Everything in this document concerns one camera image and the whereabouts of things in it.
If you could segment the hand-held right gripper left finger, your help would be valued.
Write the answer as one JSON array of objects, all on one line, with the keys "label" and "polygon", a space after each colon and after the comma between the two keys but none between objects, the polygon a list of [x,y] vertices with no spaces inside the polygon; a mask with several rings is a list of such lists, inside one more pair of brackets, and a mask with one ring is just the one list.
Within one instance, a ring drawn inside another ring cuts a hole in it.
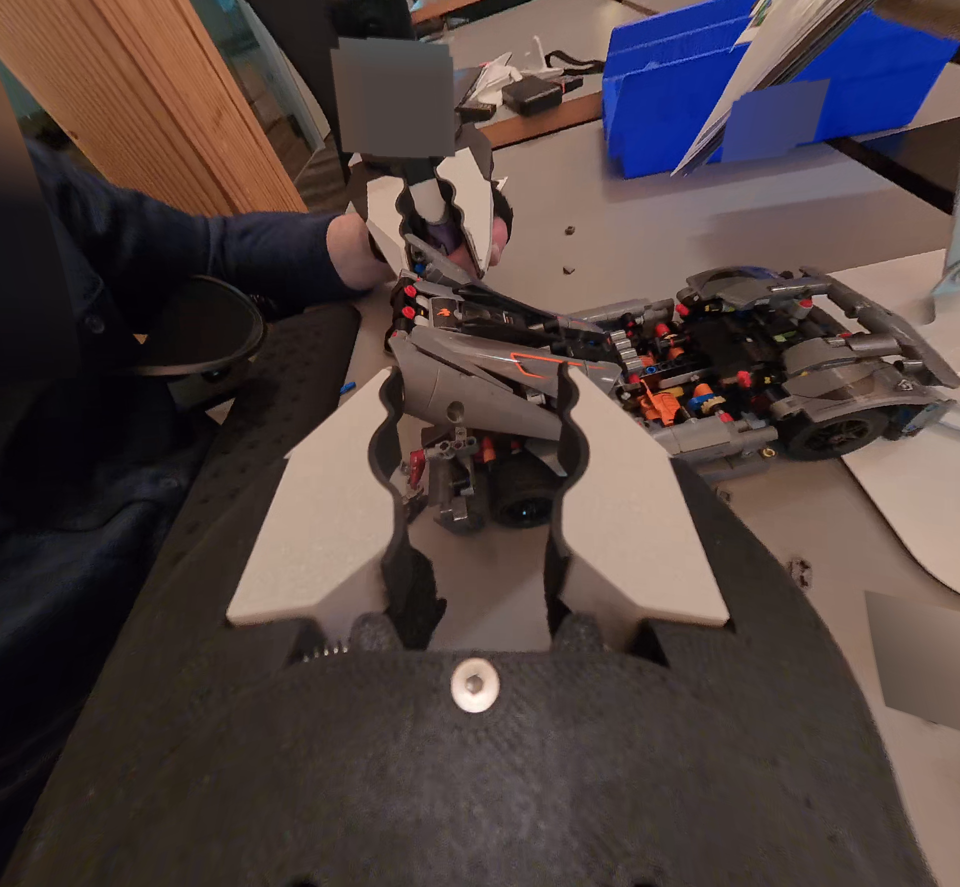
[{"label": "hand-held right gripper left finger", "polygon": [[380,370],[288,453],[226,608],[232,627],[304,621],[320,651],[346,651],[364,617],[385,617],[388,641],[429,646],[443,598],[392,482],[403,395],[400,370]]}]

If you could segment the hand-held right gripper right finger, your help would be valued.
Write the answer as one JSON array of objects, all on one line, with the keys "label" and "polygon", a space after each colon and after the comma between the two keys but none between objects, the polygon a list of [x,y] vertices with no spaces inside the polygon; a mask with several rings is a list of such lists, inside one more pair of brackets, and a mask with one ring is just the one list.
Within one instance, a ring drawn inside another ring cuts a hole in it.
[{"label": "hand-held right gripper right finger", "polygon": [[579,367],[558,374],[558,461],[543,569],[548,630],[590,618],[626,651],[642,624],[730,619],[666,450]]}]

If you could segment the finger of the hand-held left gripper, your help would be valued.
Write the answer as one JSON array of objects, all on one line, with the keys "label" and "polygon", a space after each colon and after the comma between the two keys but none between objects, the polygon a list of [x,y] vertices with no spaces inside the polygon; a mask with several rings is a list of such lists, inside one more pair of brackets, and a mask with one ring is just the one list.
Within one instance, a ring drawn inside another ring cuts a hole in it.
[{"label": "finger of the hand-held left gripper", "polygon": [[470,148],[431,157],[445,211],[430,221],[430,240],[446,257],[464,248],[475,274],[483,279],[494,253],[494,188],[482,173]]},{"label": "finger of the hand-held left gripper", "polygon": [[409,189],[410,165],[410,158],[364,160],[367,231],[396,279],[410,270],[410,239],[421,232]]}]

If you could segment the grey lego car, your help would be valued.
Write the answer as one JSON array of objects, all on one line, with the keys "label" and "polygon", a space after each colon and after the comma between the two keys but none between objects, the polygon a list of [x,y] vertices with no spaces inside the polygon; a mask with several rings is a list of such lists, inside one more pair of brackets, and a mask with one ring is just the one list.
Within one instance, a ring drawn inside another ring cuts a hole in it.
[{"label": "grey lego car", "polygon": [[707,482],[779,453],[833,460],[902,441],[956,402],[958,370],[919,329],[835,276],[750,266],[690,276],[676,298],[564,315],[499,293],[407,234],[385,348],[407,415],[430,425],[408,497],[452,533],[549,520],[561,369],[580,370]]}]

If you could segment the person's left hand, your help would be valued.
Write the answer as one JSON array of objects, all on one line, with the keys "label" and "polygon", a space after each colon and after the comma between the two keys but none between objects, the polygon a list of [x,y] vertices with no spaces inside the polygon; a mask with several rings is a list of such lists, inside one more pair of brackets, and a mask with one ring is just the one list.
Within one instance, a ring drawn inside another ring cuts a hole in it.
[{"label": "person's left hand", "polygon": [[375,249],[377,244],[358,214],[334,217],[327,227],[325,244],[337,276],[349,290],[367,293],[396,281],[396,274]]}]

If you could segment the black rectangular case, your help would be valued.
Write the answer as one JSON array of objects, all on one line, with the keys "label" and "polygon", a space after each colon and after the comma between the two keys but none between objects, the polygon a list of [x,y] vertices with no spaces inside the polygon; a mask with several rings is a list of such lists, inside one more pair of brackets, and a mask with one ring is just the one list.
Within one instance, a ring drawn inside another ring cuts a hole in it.
[{"label": "black rectangular case", "polygon": [[555,79],[524,76],[502,87],[502,106],[517,116],[534,117],[558,108],[564,92],[563,84]]}]

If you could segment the blue plastic storage bin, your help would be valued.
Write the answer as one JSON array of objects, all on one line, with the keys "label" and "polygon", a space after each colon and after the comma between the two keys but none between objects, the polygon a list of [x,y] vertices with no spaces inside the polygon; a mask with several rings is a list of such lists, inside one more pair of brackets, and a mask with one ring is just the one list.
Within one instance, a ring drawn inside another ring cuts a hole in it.
[{"label": "blue plastic storage bin", "polygon": [[[734,74],[760,0],[707,0],[616,28],[602,79],[606,153],[626,179],[675,170]],[[828,81],[812,142],[908,125],[958,43],[867,11],[798,81]]]}]

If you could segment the black chair base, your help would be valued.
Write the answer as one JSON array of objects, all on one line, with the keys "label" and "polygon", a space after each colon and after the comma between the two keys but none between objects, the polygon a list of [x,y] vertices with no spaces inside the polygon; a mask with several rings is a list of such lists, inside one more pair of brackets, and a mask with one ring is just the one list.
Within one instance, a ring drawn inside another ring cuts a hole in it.
[{"label": "black chair base", "polygon": [[246,293],[211,276],[193,276],[168,297],[127,372],[163,378],[222,373],[257,353],[266,335],[266,319]]}]

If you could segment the wooden slatted column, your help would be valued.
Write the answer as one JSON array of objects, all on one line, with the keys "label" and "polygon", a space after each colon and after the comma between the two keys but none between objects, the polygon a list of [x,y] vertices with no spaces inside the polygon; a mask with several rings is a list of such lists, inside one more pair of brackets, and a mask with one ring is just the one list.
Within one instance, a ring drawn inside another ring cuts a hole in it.
[{"label": "wooden slatted column", "polygon": [[204,216],[306,212],[189,0],[1,0],[1,55],[114,185]]}]

